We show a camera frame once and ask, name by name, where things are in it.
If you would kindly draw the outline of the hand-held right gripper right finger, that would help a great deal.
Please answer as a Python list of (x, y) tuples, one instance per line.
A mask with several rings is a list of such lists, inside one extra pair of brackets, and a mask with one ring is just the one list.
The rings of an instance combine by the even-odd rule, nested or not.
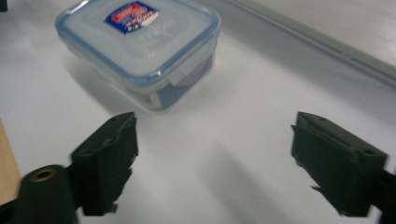
[(366, 217), (373, 205), (389, 214), (385, 152), (318, 115), (299, 112), (291, 128), (291, 156), (340, 215)]

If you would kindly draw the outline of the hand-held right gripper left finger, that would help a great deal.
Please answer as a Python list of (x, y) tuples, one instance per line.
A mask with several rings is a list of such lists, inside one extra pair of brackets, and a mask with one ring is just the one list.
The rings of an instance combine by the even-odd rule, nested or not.
[(138, 156), (135, 126), (134, 112), (117, 115), (71, 154), (70, 177), (77, 207), (86, 216), (103, 216), (117, 210), (116, 201)]

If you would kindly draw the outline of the small clear food container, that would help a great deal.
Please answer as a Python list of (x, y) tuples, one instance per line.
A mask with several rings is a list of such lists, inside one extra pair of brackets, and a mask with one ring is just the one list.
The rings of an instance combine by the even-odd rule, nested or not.
[(220, 25), (194, 0), (83, 0), (55, 22), (70, 51), (152, 112), (172, 107), (212, 68)]

